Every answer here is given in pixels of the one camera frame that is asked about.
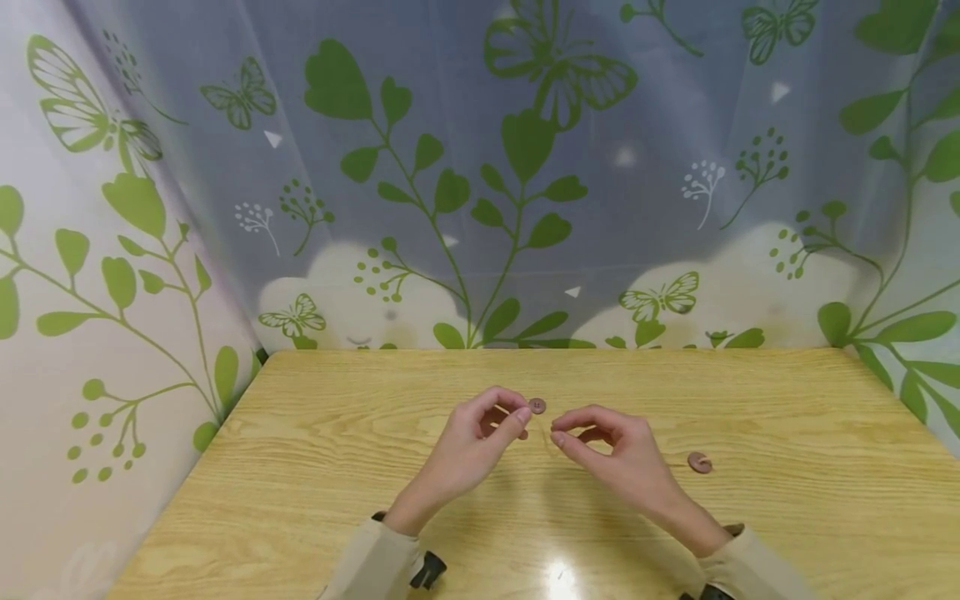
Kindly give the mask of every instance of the brown button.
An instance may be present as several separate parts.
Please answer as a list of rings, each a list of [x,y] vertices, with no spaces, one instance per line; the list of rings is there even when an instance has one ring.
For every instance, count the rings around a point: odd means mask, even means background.
[[[690,455],[686,457],[686,463],[690,465],[690,468],[704,475],[713,470],[713,462],[703,452],[690,452]]]

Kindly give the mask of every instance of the hand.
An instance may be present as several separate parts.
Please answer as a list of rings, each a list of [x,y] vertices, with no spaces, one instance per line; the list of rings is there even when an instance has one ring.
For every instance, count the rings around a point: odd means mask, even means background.
[[[577,428],[585,429],[577,436],[569,433]],[[731,535],[674,479],[643,417],[594,404],[563,414],[551,429],[550,439],[567,457],[694,555],[709,556],[730,541]],[[613,452],[607,456],[587,446],[593,441],[606,442]]]
[[[526,440],[531,412],[519,393],[494,386],[453,409],[420,472],[383,522],[417,536],[444,505],[476,488],[514,440]]]

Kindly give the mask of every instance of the leaf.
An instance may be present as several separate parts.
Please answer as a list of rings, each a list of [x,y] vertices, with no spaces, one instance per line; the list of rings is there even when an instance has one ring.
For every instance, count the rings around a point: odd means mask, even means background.
[[[470,182],[462,175],[457,175],[453,169],[446,168],[437,178],[437,190],[433,194],[434,210],[450,213],[470,199]]]
[[[496,334],[500,333],[514,321],[520,314],[520,302],[516,298],[507,298],[494,308],[487,323],[483,327],[483,339],[485,342],[492,340]]]
[[[14,237],[23,223],[23,198],[12,185],[0,185],[0,231]]]
[[[861,135],[870,132],[887,120],[890,113],[900,103],[903,90],[867,96],[856,102],[846,105],[840,110],[840,125],[847,133]]]
[[[535,335],[546,333],[547,331],[552,331],[560,325],[566,323],[568,317],[569,315],[562,310],[552,312],[545,317],[538,319],[523,331],[520,331],[516,335],[516,338],[522,340],[524,338],[530,338]]]
[[[920,389],[920,378],[912,371],[906,372],[900,385],[900,401],[926,425],[926,398]]]
[[[363,183],[370,178],[378,156],[380,156],[379,148],[373,146],[357,148],[340,159],[340,170],[357,183]]]
[[[219,427],[210,421],[197,427],[193,432],[193,447],[197,448],[198,452],[205,452],[210,442],[213,442],[214,436],[217,435],[218,429]]]
[[[530,109],[508,114],[500,126],[500,139],[511,168],[521,182],[529,181],[553,151],[556,130]]]
[[[853,347],[856,348],[856,353],[860,355],[860,360],[864,365],[867,366],[867,369],[874,372],[874,375],[876,375],[876,377],[880,380],[880,383],[885,385],[888,390],[893,392],[894,382],[890,379],[890,374],[886,369],[883,368],[883,365],[881,365],[880,361],[876,358],[874,350],[863,344],[856,344]]]
[[[433,163],[440,160],[440,157],[444,155],[444,145],[440,143],[440,140],[430,135],[429,133],[424,133],[417,140],[417,154],[414,159],[414,172],[422,171],[423,169],[429,167]]]
[[[817,311],[820,331],[834,348],[842,348],[849,343],[847,333],[850,331],[850,321],[850,307],[843,302],[824,304]]]
[[[763,329],[753,327],[735,336],[724,348],[760,348],[764,342]]]
[[[491,190],[495,192],[507,191],[507,186],[503,183],[503,176],[501,176],[500,172],[496,170],[496,167],[488,162],[485,162],[483,165],[481,165],[480,177],[483,178],[483,181],[487,183]]]
[[[576,175],[567,175],[547,185],[543,195],[553,202],[580,200],[587,194],[587,188],[580,184]]]
[[[230,346],[221,347],[213,363],[213,381],[217,387],[217,396],[224,406],[231,407],[236,401],[233,389],[236,387],[239,369],[240,358],[237,351]]]
[[[198,255],[194,256],[196,259],[196,268],[197,268],[197,282],[200,283],[200,292],[198,295],[210,289],[210,286],[213,282],[210,280],[210,273],[206,271],[206,267],[203,262],[200,261]]]
[[[387,124],[393,125],[406,114],[413,103],[413,94],[409,87],[397,85],[393,77],[383,80],[380,86],[380,104],[387,115]]]
[[[943,183],[960,177],[960,130],[944,135],[926,158],[926,178]]]
[[[133,304],[136,298],[136,275],[126,258],[104,258],[100,263],[107,291],[117,308],[123,310]]]
[[[960,389],[960,365],[915,360],[910,362],[910,367],[944,385]]]
[[[377,184],[376,193],[380,195],[380,198],[390,202],[415,204],[414,199],[406,192],[386,181]]]
[[[470,211],[470,216],[480,225],[489,228],[498,228],[503,225],[503,214],[496,205],[486,198],[477,200],[477,205]]]
[[[57,229],[54,234],[57,243],[57,252],[60,260],[70,276],[80,272],[86,262],[86,255],[90,252],[90,240],[79,231],[72,229]]]
[[[433,326],[433,337],[437,338],[440,345],[448,350],[460,350],[467,347],[467,345],[464,344],[464,337],[460,335],[457,328],[451,324],[435,324]]]
[[[0,340],[9,340],[20,324],[20,297],[13,275],[0,279]]]
[[[937,11],[937,0],[881,0],[880,10],[857,23],[854,33],[867,46],[887,54],[920,50]]]
[[[570,235],[573,226],[556,212],[543,215],[530,232],[527,248],[549,248],[560,244]]]
[[[53,312],[40,315],[36,319],[36,330],[40,335],[53,338],[73,331],[89,319],[99,319],[91,313]]]
[[[342,43],[327,38],[317,54],[306,60],[306,105],[334,119],[372,119],[367,81],[356,60]]]
[[[884,344],[934,340],[953,329],[956,322],[957,316],[946,310],[914,315],[888,325],[876,340]]]
[[[636,324],[634,343],[637,348],[643,348],[663,335],[664,331],[666,331],[666,325],[660,321],[640,321]]]
[[[129,253],[131,256],[146,255],[147,251],[144,250],[142,246],[140,246],[139,244],[131,240],[129,237],[125,235],[118,235],[117,239],[120,240],[120,246],[122,246],[123,249],[127,251],[127,253]]]
[[[167,229],[167,210],[153,180],[121,173],[104,183],[104,198],[127,223],[160,239]]]

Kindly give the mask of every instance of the wooden table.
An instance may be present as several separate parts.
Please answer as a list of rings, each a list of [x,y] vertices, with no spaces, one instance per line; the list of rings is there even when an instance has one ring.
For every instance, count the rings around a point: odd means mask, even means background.
[[[449,599],[675,600],[696,565],[547,445],[597,402],[646,415],[682,485],[746,520],[825,598],[960,597],[960,466],[839,350],[300,351],[274,355],[111,600],[313,600],[451,406],[491,385],[548,410],[427,527]],[[685,465],[706,452],[710,475]],[[430,597],[418,591],[411,597]]]

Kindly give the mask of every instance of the beige sleeve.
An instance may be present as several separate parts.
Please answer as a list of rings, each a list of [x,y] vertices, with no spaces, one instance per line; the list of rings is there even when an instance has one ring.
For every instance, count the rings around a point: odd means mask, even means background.
[[[357,528],[318,600],[403,600],[419,546],[416,538],[368,520]]]
[[[700,560],[707,583],[736,600],[815,600],[803,577],[743,525],[725,527],[727,545]]]

